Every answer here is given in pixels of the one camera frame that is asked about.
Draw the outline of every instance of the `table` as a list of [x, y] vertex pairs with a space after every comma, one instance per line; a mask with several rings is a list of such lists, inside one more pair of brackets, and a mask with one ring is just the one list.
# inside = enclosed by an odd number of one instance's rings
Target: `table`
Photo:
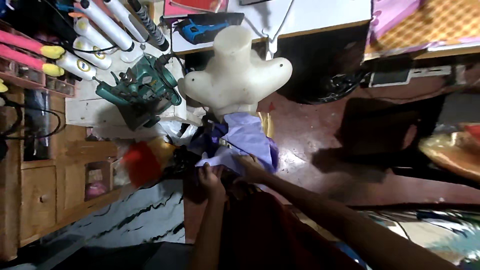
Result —
[[[282, 23], [291, 0], [270, 0], [240, 6], [238, 0], [228, 2], [228, 12], [242, 12], [242, 26], [252, 31], [253, 42], [273, 37]], [[280, 31], [279, 38], [306, 35], [366, 24], [371, 19], [370, 0], [296, 0]], [[187, 54], [210, 49], [213, 42], [193, 45], [178, 33], [171, 33], [172, 50]]]
[[[145, 53], [149, 53], [155, 57], [159, 57], [163, 53], [153, 47], [145, 44]], [[121, 51], [111, 54], [112, 65], [108, 70], [97, 69], [96, 78], [114, 86], [115, 80], [110, 74], [112, 71], [118, 76], [120, 72], [125, 72], [127, 68], [133, 67], [137, 61], [125, 63], [120, 59]], [[172, 75], [177, 79], [183, 78], [182, 67], [176, 58], [170, 60], [165, 66]], [[75, 98], [65, 99], [66, 122], [67, 124], [79, 126], [124, 126], [125, 121], [120, 115], [117, 107], [106, 101], [95, 93], [98, 82], [95, 80], [79, 82]], [[182, 123], [202, 125], [201, 118], [195, 116], [187, 110], [186, 100], [182, 97], [182, 102], [178, 106], [171, 106], [165, 112], [160, 114], [161, 121], [180, 121]]]

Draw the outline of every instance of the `wooden frame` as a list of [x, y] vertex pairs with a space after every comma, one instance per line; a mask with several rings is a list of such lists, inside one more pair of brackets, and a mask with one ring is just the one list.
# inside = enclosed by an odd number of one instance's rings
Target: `wooden frame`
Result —
[[[10, 86], [6, 96], [24, 103], [24, 89], [20, 87]], [[64, 126], [65, 98], [50, 95], [50, 110], [57, 112]], [[2, 131], [16, 120], [16, 112], [11, 107], [0, 107], [0, 115]], [[50, 117], [53, 129], [57, 117]], [[111, 164], [111, 158], [117, 155], [117, 147], [112, 142], [89, 142], [85, 138], [86, 127], [66, 125], [64, 130], [51, 136], [50, 159], [36, 161], [23, 161], [23, 141], [6, 141], [9, 150], [0, 162], [0, 260], [16, 258], [19, 247], [119, 199], [121, 190], [113, 190], [110, 166], [109, 192], [85, 201], [85, 164], [96, 161]], [[69, 174], [72, 168], [80, 173]]]

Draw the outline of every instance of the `wooden drawer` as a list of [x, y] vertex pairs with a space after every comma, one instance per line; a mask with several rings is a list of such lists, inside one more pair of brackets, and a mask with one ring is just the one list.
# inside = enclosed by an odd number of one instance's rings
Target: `wooden drawer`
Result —
[[55, 166], [22, 170], [20, 245], [40, 237], [42, 230], [55, 225]]

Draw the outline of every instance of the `red fabric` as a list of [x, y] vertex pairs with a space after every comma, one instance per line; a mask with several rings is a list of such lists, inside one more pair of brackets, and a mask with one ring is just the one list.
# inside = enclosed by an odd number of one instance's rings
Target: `red fabric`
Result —
[[480, 125], [467, 125], [465, 126], [465, 130], [480, 141]]
[[257, 192], [226, 211], [221, 269], [363, 269], [269, 193]]
[[128, 176], [135, 188], [158, 180], [162, 175], [160, 164], [146, 142], [130, 145], [127, 153], [123, 155], [122, 164], [128, 170]]

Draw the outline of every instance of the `black fabric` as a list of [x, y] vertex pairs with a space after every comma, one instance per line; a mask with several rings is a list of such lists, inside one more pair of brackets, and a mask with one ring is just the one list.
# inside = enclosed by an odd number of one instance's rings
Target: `black fabric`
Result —
[[[73, 18], [68, 15], [68, 12], [56, 12], [45, 1], [55, 7], [55, 0], [18, 0], [15, 10], [8, 10], [4, 20], [27, 36], [33, 37], [38, 32], [46, 32], [73, 44], [77, 37], [73, 29]], [[58, 2], [73, 6], [72, 0]]]

